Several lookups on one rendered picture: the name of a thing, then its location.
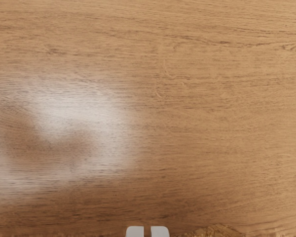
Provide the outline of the golden brown rough lump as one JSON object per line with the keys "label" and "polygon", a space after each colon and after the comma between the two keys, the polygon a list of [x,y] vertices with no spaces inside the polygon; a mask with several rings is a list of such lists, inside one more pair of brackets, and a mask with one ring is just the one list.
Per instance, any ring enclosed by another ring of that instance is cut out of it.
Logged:
{"label": "golden brown rough lump", "polygon": [[225,224],[214,224],[207,227],[176,235],[174,237],[246,237],[245,234]]}

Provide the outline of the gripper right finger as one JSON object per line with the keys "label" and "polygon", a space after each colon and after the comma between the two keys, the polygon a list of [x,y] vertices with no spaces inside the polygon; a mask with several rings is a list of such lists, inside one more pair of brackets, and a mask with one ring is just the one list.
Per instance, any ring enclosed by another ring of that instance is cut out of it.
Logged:
{"label": "gripper right finger", "polygon": [[165,226],[151,226],[151,237],[169,237],[169,230]]}

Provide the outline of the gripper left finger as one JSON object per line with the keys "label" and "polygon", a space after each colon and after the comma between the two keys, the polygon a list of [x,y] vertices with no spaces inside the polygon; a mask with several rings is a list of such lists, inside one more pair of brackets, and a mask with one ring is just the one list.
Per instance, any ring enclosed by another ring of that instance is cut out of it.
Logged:
{"label": "gripper left finger", "polygon": [[125,237],[144,237],[144,226],[130,226],[126,229]]}

